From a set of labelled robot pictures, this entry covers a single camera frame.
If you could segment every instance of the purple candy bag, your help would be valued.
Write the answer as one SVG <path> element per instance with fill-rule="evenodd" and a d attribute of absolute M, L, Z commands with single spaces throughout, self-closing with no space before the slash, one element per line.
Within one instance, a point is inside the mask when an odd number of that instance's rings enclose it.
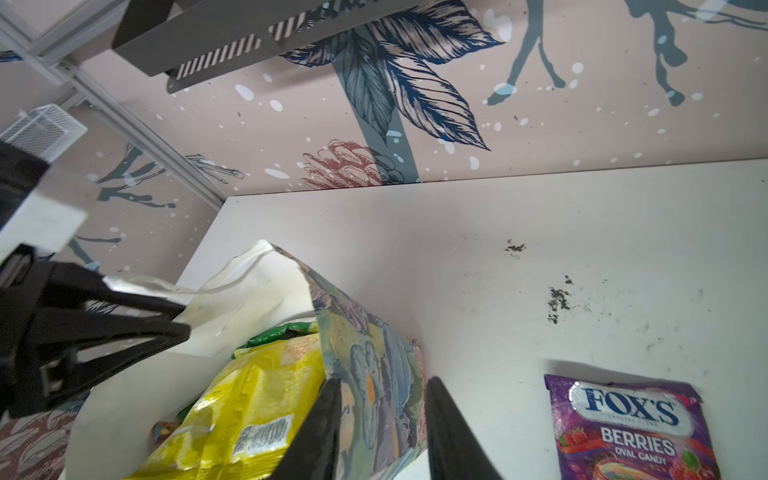
<path fill-rule="evenodd" d="M 563 480 L 717 480 L 687 383 L 600 383 L 546 375 Z"/>

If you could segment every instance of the white table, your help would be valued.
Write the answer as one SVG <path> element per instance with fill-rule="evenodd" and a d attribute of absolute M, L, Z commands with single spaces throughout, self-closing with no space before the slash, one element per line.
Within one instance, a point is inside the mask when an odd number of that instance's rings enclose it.
<path fill-rule="evenodd" d="M 766 180 L 745 161 L 231 197 L 179 284 L 282 246 L 421 339 L 506 478 L 559 478 L 543 375 L 624 378 L 600 369 L 693 384 L 725 478 L 765 478 Z M 549 287 L 571 293 L 556 325 Z M 426 455 L 399 476 L 428 477 Z"/>

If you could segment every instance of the yellow plastic package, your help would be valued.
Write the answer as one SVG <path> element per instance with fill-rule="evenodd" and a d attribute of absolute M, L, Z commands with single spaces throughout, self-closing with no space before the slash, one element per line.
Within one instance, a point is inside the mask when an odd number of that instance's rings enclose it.
<path fill-rule="evenodd" d="M 318 333 L 240 349 L 181 426 L 126 480 L 260 480 L 325 380 Z"/>

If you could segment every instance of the open bag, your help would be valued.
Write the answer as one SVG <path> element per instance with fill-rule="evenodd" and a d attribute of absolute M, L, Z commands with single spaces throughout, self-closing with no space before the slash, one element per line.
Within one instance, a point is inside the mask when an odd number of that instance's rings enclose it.
<path fill-rule="evenodd" d="M 195 400 L 232 352 L 287 319 L 317 321 L 326 377 L 341 381 L 336 478 L 388 479 L 426 447 L 425 373 L 406 339 L 287 252 L 261 240 L 198 291 L 147 277 L 113 290 L 187 304 L 190 339 L 95 387 L 74 423 L 70 478 L 123 478 L 151 453 L 152 425 Z"/>

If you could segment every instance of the barcode label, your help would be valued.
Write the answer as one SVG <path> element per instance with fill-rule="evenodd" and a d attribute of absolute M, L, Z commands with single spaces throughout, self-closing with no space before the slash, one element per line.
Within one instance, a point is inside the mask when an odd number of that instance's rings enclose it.
<path fill-rule="evenodd" d="M 246 456 L 251 456 L 288 445 L 291 423 L 293 414 L 262 425 L 248 425 L 240 431 L 232 449 L 232 456 L 243 452 Z"/>

